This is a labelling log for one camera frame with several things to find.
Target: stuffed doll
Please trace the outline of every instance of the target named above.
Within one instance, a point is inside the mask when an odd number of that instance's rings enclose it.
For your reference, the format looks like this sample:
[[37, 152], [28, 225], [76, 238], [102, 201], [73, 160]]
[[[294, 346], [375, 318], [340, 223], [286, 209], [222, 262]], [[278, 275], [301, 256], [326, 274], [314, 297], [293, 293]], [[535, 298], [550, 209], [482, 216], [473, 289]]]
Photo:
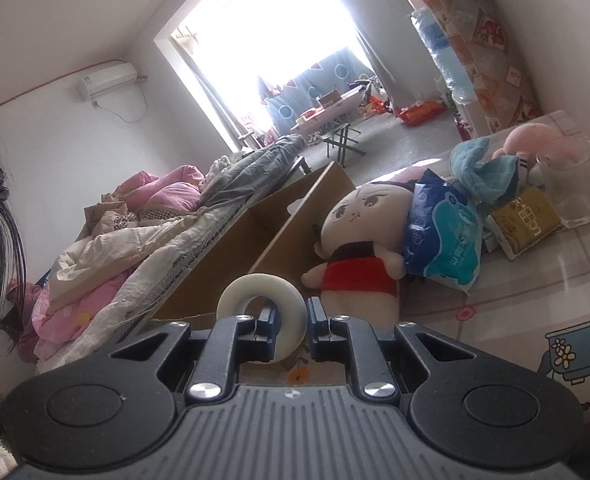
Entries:
[[552, 140], [559, 139], [562, 134], [555, 128], [541, 123], [526, 123], [517, 126], [508, 134], [504, 147], [493, 153], [493, 158], [501, 155], [517, 155], [526, 163], [528, 183], [541, 186], [544, 183], [542, 173], [537, 167], [537, 152]]
[[398, 283], [406, 274], [402, 248], [413, 192], [399, 184], [365, 184], [326, 216], [317, 255], [327, 260], [302, 275], [321, 290], [329, 316], [346, 314], [376, 330], [392, 330], [399, 318]]

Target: blue cloth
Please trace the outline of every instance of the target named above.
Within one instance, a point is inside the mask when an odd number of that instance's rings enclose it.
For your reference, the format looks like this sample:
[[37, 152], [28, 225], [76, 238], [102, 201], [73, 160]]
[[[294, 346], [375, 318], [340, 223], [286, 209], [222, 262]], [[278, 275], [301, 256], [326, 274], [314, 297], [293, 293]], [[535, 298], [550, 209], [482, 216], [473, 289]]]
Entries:
[[502, 155], [482, 162], [489, 137], [461, 142], [451, 152], [451, 174], [481, 202], [493, 205], [514, 199], [519, 190], [519, 164], [516, 155]]
[[343, 94], [349, 90], [348, 83], [373, 75], [355, 54], [343, 48], [295, 76], [283, 86], [281, 94], [265, 99], [262, 104], [280, 135], [288, 135], [296, 124], [295, 119], [318, 106], [318, 97], [336, 89]]

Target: red shirt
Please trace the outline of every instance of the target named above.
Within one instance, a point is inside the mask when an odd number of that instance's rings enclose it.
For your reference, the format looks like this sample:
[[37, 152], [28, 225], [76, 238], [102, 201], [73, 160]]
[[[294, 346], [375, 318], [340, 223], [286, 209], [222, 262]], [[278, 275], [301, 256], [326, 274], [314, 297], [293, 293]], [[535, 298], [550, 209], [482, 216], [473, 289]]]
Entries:
[[374, 254], [373, 242], [354, 242], [339, 247], [328, 261], [322, 291], [385, 292], [397, 297], [397, 286]]

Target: cable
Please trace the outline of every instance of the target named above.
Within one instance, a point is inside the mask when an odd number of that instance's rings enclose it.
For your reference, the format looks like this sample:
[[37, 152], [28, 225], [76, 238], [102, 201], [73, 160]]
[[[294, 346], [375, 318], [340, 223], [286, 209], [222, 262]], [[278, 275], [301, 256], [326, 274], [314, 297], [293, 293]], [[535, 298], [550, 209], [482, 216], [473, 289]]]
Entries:
[[41, 85], [34, 86], [30, 90], [27, 90], [25, 92], [22, 92], [21, 94], [17, 94], [14, 97], [11, 97], [10, 99], [6, 99], [6, 101], [3, 101], [3, 102], [0, 103], [0, 106], [3, 106], [6, 103], [9, 103], [10, 101], [14, 101], [18, 97], [21, 97], [23, 95], [26, 95], [27, 93], [32, 92], [33, 90], [37, 90], [39, 88], [42, 88], [43, 86], [49, 85], [51, 83], [54, 83], [55, 81], [59, 81], [60, 79], [63, 79], [65, 77], [68, 77], [69, 75], [73, 75], [73, 74], [76, 74], [77, 72], [81, 72], [82, 70], [88, 70], [89, 68], [93, 68], [93, 67], [96, 67], [96, 66], [99, 66], [99, 65], [103, 65], [103, 64], [106, 64], [106, 63], [112, 63], [112, 62], [115, 62], [115, 61], [121, 61], [122, 63], [126, 63], [123, 59], [108, 59], [106, 61], [101, 61], [99, 63], [93, 63], [92, 65], [87, 65], [87, 66], [85, 66], [83, 68], [78, 68], [77, 70], [73, 70], [73, 72], [68, 72], [67, 74], [60, 75], [60, 76], [58, 76], [58, 77], [56, 77], [54, 79], [51, 79], [50, 81], [46, 81], [45, 83], [42, 83]]
[[144, 89], [141, 87], [141, 85], [137, 85], [139, 86], [139, 91], [141, 92], [141, 96], [144, 98], [144, 102], [146, 103], [146, 111], [144, 112], [144, 115], [142, 115], [142, 117], [140, 117], [139, 119], [137, 119], [136, 121], [127, 121], [126, 119], [124, 119], [122, 116], [120, 116], [118, 113], [109, 110], [108, 108], [104, 108], [101, 104], [99, 104], [97, 102], [96, 99], [92, 100], [92, 106], [94, 106], [95, 108], [101, 108], [102, 110], [106, 110], [107, 112], [112, 113], [113, 115], [117, 115], [118, 118], [120, 118], [122, 121], [124, 121], [125, 123], [128, 124], [134, 124], [134, 123], [139, 123], [139, 121], [141, 121], [144, 117], [146, 117], [146, 115], [148, 115], [149, 113], [149, 102], [146, 101], [146, 94], [144, 94]]

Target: pink plush toy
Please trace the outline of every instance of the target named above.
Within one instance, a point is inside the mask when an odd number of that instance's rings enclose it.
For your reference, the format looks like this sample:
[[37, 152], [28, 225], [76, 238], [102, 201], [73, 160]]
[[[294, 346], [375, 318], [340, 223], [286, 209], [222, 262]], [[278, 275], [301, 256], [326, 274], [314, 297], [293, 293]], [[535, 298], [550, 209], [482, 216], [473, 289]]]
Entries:
[[327, 260], [301, 281], [321, 290], [329, 316], [346, 314], [392, 330], [399, 319], [398, 284], [405, 274], [399, 254], [413, 193], [394, 184], [365, 184], [326, 216], [315, 252]]
[[498, 158], [500, 155], [517, 155], [526, 161], [530, 170], [535, 166], [537, 152], [544, 144], [559, 139], [561, 136], [559, 131], [546, 124], [520, 124], [508, 134], [504, 141], [504, 148], [493, 153], [493, 158]]

